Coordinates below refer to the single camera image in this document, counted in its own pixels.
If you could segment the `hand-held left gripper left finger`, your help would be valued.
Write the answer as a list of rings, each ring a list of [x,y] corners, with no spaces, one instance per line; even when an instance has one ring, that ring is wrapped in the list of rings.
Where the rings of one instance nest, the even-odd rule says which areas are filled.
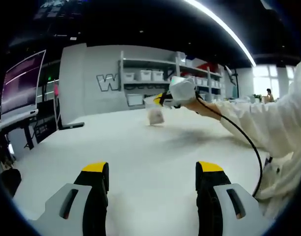
[[[41,236],[104,236],[108,191],[108,162],[89,164],[46,201],[33,227]]]

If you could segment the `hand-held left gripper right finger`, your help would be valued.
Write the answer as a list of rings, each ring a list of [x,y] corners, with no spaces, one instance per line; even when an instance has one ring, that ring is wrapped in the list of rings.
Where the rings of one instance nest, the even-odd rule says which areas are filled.
[[[265,217],[258,202],[224,170],[198,161],[195,167],[196,205],[200,236],[262,236]]]

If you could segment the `person's right hand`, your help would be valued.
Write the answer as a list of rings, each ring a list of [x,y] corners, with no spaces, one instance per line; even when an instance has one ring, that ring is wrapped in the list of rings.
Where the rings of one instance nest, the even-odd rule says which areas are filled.
[[[201,98],[186,103],[184,105],[187,109],[204,117],[221,120],[221,111],[218,109],[215,103],[208,103]]]

